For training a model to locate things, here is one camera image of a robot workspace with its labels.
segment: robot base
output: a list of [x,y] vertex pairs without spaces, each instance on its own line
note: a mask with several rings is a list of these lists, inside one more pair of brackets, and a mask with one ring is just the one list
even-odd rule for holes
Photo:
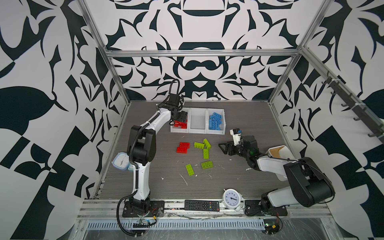
[[245,206],[250,206],[250,209],[246,209],[249,213],[257,212],[255,216],[264,216],[264,213],[270,213],[276,215],[276,213],[279,213],[279,216],[287,216],[288,212],[285,206],[281,207],[270,207],[270,208],[263,208],[260,205],[260,200],[245,200]]
[[[164,201],[151,201],[149,206],[149,212],[146,215],[146,217],[162,217],[164,214]],[[137,212],[132,207],[131,204],[129,204],[129,201],[126,201],[124,204],[124,211],[122,212],[123,217],[137,217]]]

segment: remote control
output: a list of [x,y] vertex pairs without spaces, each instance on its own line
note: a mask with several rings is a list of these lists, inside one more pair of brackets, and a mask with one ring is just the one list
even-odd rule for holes
[[184,210],[219,212],[220,206],[218,201],[186,200]]

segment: lime green block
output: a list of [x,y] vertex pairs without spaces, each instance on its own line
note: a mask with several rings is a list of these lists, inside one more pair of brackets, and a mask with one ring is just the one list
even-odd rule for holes
[[210,168],[210,167],[213,167],[213,166],[214,166],[214,164],[212,163],[212,161],[202,162],[201,163],[201,167],[203,169],[207,169],[207,168]]
[[204,143],[195,142],[195,148],[201,148],[201,149],[204,149],[204,146],[205,146]]
[[188,165],[186,165],[185,167],[187,168],[188,174],[189,174],[190,176],[192,176],[192,175],[195,174],[195,172],[194,172],[193,169],[192,169],[191,164],[188,164]]
[[208,149],[203,149],[203,158],[209,159],[209,150]]
[[203,140],[203,143],[205,144],[205,146],[208,148],[208,149],[211,149],[211,144],[209,144],[208,140],[206,138],[204,138]]

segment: black and white patterned wall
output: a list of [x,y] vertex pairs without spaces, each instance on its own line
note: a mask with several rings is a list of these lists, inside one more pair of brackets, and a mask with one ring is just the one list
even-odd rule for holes
[[2,239],[57,239],[91,197],[125,102],[73,0],[0,3]]
[[[380,118],[384,3],[336,0],[310,49]],[[332,181],[328,207],[348,237],[384,237],[384,145],[301,57],[274,102],[297,157],[311,157]]]
[[[111,50],[296,48],[320,0],[88,0]],[[268,99],[288,57],[115,59],[130,99]]]

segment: paper scrap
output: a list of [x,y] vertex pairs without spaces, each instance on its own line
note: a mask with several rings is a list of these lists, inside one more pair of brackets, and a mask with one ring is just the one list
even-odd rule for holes
[[[181,177],[183,177],[181,174],[179,174]],[[187,184],[187,186],[188,186],[188,183],[187,183],[187,181],[183,178],[183,180],[184,180],[184,182]]]

